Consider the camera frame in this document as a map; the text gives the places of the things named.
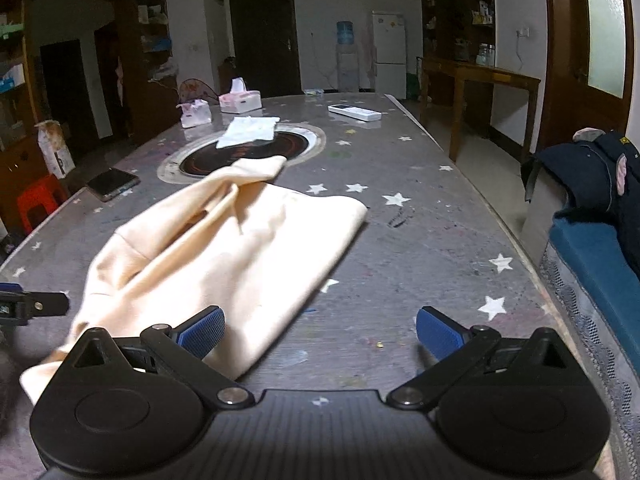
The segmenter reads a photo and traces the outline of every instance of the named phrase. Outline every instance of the wooden cabinet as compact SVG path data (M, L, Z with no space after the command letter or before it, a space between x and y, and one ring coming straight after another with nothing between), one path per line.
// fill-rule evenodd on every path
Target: wooden cabinet
M148 24L140 23L138 16L138 6L160 7L160 13L166 15L166 0L115 0L113 5L133 137L137 144L142 144L180 120L180 111L175 107L178 104L175 76L152 80L156 69L172 54L170 44L154 48L162 38L170 42L168 24L153 18Z
M34 125L31 57L28 51L28 0L0 0L0 23L22 25L22 30L2 33L0 25L0 76L12 66L22 66L25 82L0 93L0 218L9 231L20 232L18 196L33 182L49 174L38 146Z
M433 57L476 62L481 43L495 45L494 0L422 0L424 59ZM488 12L491 23L479 23ZM486 134L491 121L492 85L471 82L465 88L465 122ZM434 73L430 97L436 105L453 106L453 78Z

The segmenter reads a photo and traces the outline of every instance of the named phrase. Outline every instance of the bottle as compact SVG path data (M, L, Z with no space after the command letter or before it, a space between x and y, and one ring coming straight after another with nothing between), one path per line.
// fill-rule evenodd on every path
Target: bottle
M489 45L487 66L495 66L495 45Z
M489 48L486 43L480 43L480 49L478 50L478 55L476 56L476 64L481 66L486 66L489 59Z

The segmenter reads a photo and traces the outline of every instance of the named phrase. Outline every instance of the sofa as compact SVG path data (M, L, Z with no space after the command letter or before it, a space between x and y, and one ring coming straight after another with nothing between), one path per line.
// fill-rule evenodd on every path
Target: sofa
M613 225L556 216L567 199L564 187L541 170L520 241L610 405L618 478L640 480L640 280Z

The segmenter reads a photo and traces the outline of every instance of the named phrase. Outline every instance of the white paper napkin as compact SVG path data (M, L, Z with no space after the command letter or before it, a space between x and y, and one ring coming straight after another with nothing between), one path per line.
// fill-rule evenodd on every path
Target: white paper napkin
M254 140L273 140L279 120L279 117L235 117L216 146L226 148Z

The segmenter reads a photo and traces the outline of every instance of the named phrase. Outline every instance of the fabric bag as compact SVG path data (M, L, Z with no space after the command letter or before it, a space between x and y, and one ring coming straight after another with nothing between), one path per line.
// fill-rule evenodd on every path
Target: fabric bag
M266 184L286 159L240 159L119 227L89 268L66 344L26 370L35 403L90 327L137 336L219 305L225 336L204 359L235 379L275 341L346 250L366 207Z

